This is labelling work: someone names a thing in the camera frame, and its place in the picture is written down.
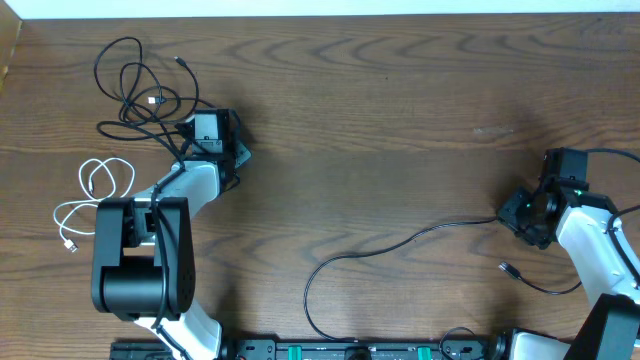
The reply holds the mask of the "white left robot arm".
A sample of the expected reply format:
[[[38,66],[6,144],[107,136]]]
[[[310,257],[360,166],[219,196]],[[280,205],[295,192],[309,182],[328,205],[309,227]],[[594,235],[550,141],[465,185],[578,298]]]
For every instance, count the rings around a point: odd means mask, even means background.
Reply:
[[[191,221],[240,182],[251,156],[232,109],[198,109],[177,129],[185,143],[167,175],[96,212],[91,299],[151,331],[175,359],[226,359],[223,330],[195,298]]]

